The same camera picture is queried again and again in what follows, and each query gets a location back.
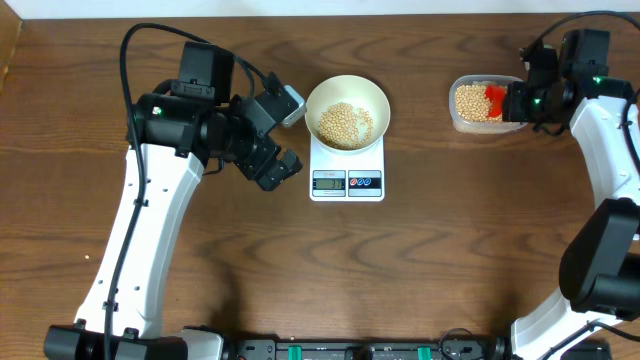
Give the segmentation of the red plastic measuring scoop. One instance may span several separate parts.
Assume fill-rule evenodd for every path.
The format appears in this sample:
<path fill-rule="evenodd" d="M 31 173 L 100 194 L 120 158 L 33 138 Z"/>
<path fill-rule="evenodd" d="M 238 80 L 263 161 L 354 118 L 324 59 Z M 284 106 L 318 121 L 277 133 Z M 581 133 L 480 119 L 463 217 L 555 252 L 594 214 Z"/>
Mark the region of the red plastic measuring scoop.
<path fill-rule="evenodd" d="M 489 118 L 495 118 L 502 115 L 503 102 L 507 94 L 507 88 L 504 86 L 490 84 L 485 89 L 485 97 L 490 102 L 488 113 Z"/>

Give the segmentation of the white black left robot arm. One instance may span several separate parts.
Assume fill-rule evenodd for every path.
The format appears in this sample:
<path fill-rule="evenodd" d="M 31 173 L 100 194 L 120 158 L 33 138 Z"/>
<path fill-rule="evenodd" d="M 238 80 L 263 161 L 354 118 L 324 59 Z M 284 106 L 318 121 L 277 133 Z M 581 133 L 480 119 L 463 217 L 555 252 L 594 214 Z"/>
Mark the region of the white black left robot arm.
<path fill-rule="evenodd" d="M 142 95 L 131 110 L 126 175 L 96 278 L 70 325 L 53 325 L 50 359 L 232 359 L 235 345 L 204 326 L 162 331 L 168 270 L 190 199 L 208 163 L 234 164 L 271 191 L 301 170 L 270 136 L 306 111 L 274 74 L 263 90 L 231 91 L 237 58 L 220 47 L 185 44 L 179 75 Z"/>

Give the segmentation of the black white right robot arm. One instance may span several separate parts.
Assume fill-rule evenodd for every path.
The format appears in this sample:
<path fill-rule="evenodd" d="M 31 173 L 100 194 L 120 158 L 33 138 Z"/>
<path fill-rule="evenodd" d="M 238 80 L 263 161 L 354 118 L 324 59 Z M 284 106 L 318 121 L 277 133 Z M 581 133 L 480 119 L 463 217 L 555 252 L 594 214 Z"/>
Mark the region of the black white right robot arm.
<path fill-rule="evenodd" d="M 508 85 L 509 122 L 569 131 L 582 151 L 595 210 L 565 250 L 558 288 L 511 326 L 514 359 L 559 359 L 592 333 L 639 317 L 638 91 L 609 75 L 606 31 L 567 32 L 555 50 L 537 38 L 521 49 L 528 77 Z"/>

